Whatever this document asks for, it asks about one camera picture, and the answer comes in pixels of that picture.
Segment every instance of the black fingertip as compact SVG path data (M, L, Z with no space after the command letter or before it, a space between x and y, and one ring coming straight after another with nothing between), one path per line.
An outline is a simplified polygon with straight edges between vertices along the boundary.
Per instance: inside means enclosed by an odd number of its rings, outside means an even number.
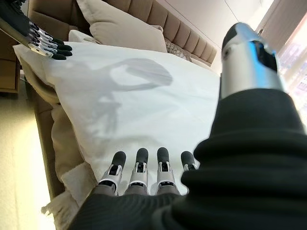
M126 162L126 154L123 151L119 151L114 154L112 164L113 165L121 165L124 168Z
M72 51L72 47L68 45L58 45L58 49Z
M184 167L186 164L188 164L188 165L195 164L193 154L190 153L189 151L184 151L184 152L181 154L181 163L182 163L182 166L183 166L183 167Z
M62 54L54 54L52 55L52 58L55 60L66 60L66 57Z
M147 164L148 161L148 151L147 149L141 148L136 154L135 162L144 162Z
M54 42L56 42L56 43L58 43L58 44L61 44L61 45L64 44L64 42L62 42L61 40L56 39L56 38L53 38L52 41L54 41Z
M72 53L70 51L67 51L67 50L60 50L60 49L57 49L57 54L62 54L64 56L72 56Z
M169 155L167 149L164 147L159 148L157 152L157 158L158 158L158 163L167 162L167 161L169 162Z

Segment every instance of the wooden furniture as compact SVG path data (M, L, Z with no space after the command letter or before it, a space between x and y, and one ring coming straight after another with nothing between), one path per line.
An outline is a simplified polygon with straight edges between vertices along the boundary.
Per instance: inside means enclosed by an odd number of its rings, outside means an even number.
M17 42L0 31L0 92L18 93L20 63L12 46Z

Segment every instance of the white pillow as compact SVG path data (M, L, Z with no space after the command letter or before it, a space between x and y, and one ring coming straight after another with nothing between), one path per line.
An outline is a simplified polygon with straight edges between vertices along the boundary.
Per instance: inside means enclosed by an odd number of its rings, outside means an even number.
M161 30L101 0L77 0L93 37L103 45L166 53Z
M175 55L92 43L67 42L67 60L40 56L22 45L15 52L55 86L84 159L100 180L114 154L127 155L119 193L130 180L139 148L149 151L149 190L156 192L157 150L169 150L181 194L180 155L209 135L219 77Z

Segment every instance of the tufted headboard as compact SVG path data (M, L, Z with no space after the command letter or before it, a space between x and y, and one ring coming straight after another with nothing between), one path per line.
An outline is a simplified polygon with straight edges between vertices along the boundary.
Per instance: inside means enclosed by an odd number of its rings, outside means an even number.
M108 4L146 22L163 27L164 37L192 54L192 58L211 65L216 49L155 0L104 0ZM89 34L76 0L31 0L29 18L46 32L67 41L70 30Z

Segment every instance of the robotic hand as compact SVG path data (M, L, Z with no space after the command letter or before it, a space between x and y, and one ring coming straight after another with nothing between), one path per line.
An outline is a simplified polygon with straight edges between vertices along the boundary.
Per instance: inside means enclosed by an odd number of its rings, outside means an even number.
M0 0L0 30L32 51L57 60L71 56L72 48L54 38L21 11L25 0Z

